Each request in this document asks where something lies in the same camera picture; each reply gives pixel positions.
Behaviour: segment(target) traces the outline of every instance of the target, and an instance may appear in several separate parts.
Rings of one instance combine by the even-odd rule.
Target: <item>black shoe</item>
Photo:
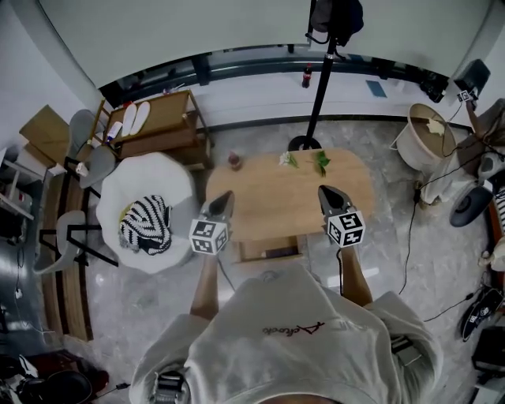
[[[460,332],[463,342],[468,341],[472,332],[501,306],[502,301],[503,295],[497,289],[486,287],[479,293],[477,300],[461,318]]]

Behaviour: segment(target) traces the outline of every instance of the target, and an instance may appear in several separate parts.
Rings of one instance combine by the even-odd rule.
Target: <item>white bucket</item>
[[[430,133],[428,119],[445,126],[442,136]],[[450,155],[456,147],[451,127],[432,108],[424,104],[414,104],[409,109],[408,123],[391,145],[398,150],[402,159],[415,170],[431,174],[444,156]]]

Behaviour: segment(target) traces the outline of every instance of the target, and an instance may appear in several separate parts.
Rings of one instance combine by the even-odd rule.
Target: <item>marble floor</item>
[[[359,247],[364,270],[378,272],[368,278],[374,297],[388,290],[399,292],[404,281],[403,265],[407,254],[407,234],[413,210],[413,179],[410,169],[390,143],[402,130],[398,122],[319,122],[315,136],[323,147],[347,148],[370,169],[376,207],[367,223],[365,242]],[[215,133],[213,158],[226,162],[230,150],[244,157],[261,153],[281,153],[289,140],[305,133],[307,123],[268,125]],[[204,189],[208,174],[196,174]],[[402,298],[422,319],[475,291],[481,278],[477,258],[486,245],[484,219],[479,217],[462,229],[449,225],[451,204],[427,211],[417,209],[412,229],[412,247],[407,285]],[[303,257],[275,264],[283,267],[301,264],[316,273],[324,285],[338,275],[335,254],[322,234],[303,240]],[[233,265],[231,250],[223,257],[231,282],[238,286],[249,276],[270,269],[272,264]],[[188,312],[202,258],[193,257],[186,265],[156,275],[146,275],[128,267],[111,267],[92,261],[87,272],[88,299],[95,339],[82,343],[65,337],[68,350],[103,367],[112,375],[112,385],[130,381],[136,363],[164,327],[179,313]],[[232,291],[226,280],[219,280],[219,300],[226,301]],[[457,323],[467,305],[459,305],[427,327],[440,338],[445,354],[442,378],[432,403],[464,403],[473,388],[476,374],[470,357],[477,342],[467,343],[457,336]],[[104,397],[102,404],[128,402],[126,391]]]

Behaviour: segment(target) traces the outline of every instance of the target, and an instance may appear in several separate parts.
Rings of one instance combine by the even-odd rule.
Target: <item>wall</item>
[[[488,12],[482,21],[481,28],[473,40],[453,77],[457,77],[475,59],[485,60],[494,47],[505,23],[505,4],[503,0],[493,0]]]
[[[40,4],[98,88],[195,54],[305,43],[310,11],[309,0],[40,0]]]
[[[37,0],[15,0],[11,1],[11,6],[33,43],[54,71],[75,96],[89,110],[95,112],[102,98],[101,93],[66,48],[39,2]]]
[[[67,122],[86,107],[40,53],[6,0],[0,1],[0,61],[0,149],[23,145],[19,129],[46,104]],[[22,163],[43,173],[26,155]]]
[[[470,48],[493,0],[361,0],[363,29],[343,54],[414,65],[450,77]],[[316,32],[321,40],[326,34]],[[311,44],[315,50],[327,45]]]
[[[505,98],[505,26],[484,63],[491,71],[491,76],[479,97],[477,112],[480,113],[487,110],[498,98]]]

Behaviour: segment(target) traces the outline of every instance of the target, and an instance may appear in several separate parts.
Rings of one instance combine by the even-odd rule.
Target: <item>black speaker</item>
[[[450,222],[454,227],[464,227],[473,222],[491,203],[493,193],[482,185],[466,186],[454,202]]]
[[[471,92],[476,88],[477,95],[479,95],[488,82],[490,74],[491,72],[489,72],[484,62],[476,59],[468,64],[463,73],[454,82],[462,91]]]
[[[482,330],[472,362],[477,370],[505,374],[505,328]]]

